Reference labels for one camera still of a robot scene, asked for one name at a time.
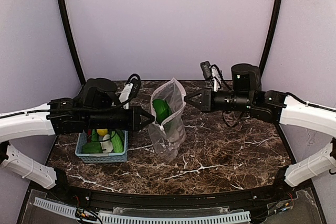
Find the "green leafy vegetable toy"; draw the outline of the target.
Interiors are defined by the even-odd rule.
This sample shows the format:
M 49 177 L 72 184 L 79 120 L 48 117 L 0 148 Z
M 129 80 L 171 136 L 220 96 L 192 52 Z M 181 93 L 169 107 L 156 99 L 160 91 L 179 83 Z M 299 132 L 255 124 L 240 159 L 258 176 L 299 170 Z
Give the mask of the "green leafy vegetable toy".
M 162 122 L 172 115 L 172 110 L 167 101 L 162 99 L 154 99 L 153 108 L 156 113 L 156 122 L 162 124 Z

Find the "clear zip top bag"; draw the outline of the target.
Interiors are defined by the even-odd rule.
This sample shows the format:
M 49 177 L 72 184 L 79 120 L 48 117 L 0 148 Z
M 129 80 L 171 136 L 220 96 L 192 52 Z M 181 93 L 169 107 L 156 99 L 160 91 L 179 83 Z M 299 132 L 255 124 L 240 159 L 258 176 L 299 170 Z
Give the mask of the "clear zip top bag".
M 168 162 L 177 157 L 180 145 L 186 139 L 186 131 L 182 121 L 182 114 L 186 106 L 185 96 L 184 87 L 173 78 L 158 87 L 150 99 L 150 109 L 155 121 L 148 126 L 149 137 L 155 152 Z M 156 122 L 156 113 L 152 104 L 154 99 L 167 101 L 172 110 L 172 115 L 162 124 Z

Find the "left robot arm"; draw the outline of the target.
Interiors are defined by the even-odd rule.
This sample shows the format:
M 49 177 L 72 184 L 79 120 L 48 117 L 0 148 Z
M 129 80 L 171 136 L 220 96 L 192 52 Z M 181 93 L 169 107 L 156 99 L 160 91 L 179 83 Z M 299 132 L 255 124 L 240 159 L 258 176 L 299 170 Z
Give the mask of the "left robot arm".
M 140 106 L 129 105 L 140 87 L 137 74 L 129 77 L 120 94 L 109 79 L 88 79 L 74 98 L 54 99 L 35 108 L 1 114 L 1 167 L 45 189 L 67 187 L 64 171 L 24 155 L 10 140 L 93 129 L 139 131 L 154 122 L 154 116 Z

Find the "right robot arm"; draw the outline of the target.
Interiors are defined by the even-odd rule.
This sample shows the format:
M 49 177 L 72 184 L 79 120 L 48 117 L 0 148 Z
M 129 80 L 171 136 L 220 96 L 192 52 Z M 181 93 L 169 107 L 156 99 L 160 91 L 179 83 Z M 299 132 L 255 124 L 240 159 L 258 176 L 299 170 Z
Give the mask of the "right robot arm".
M 323 172 L 335 168 L 335 109 L 304 101 L 292 93 L 262 91 L 257 66 L 239 63 L 231 68 L 233 87 L 218 89 L 219 81 L 208 61 L 201 63 L 205 80 L 213 87 L 186 95 L 184 101 L 204 113 L 215 111 L 248 113 L 250 117 L 272 123 L 303 127 L 333 137 L 323 149 L 308 158 L 281 168 L 274 187 L 294 188 Z

